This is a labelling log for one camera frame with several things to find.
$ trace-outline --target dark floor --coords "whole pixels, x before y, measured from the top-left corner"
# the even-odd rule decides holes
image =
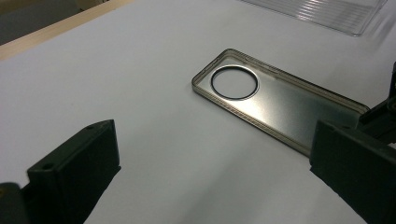
[[[0,45],[78,13],[75,0],[44,0],[0,15]]]

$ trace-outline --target table surface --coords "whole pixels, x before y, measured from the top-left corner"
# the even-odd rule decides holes
[[[395,9],[388,1],[361,37],[236,0],[111,10],[0,62],[0,182],[26,185],[36,161],[114,119],[122,169],[86,223],[364,223],[308,158],[191,79],[232,48],[373,107],[396,60]]]

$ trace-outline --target white table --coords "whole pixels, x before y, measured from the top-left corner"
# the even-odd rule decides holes
[[[236,0],[113,10],[0,62],[0,182],[26,185],[35,162],[114,119],[122,169],[86,223],[364,223],[308,158],[191,79],[233,48],[372,107],[389,90],[395,9],[388,1],[362,37]]]

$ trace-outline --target black object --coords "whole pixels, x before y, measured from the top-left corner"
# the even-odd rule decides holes
[[[396,64],[389,98],[357,129],[318,121],[311,171],[370,224],[396,223]]]
[[[0,223],[83,223],[119,170],[114,120],[90,125],[32,166],[23,189],[0,184]]]

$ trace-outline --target circular hole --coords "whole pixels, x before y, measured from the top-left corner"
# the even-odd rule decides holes
[[[50,170],[53,167],[53,163],[47,163],[43,166],[43,170]]]
[[[239,66],[221,67],[213,75],[211,84],[216,94],[230,100],[247,99],[259,88],[253,72]]]

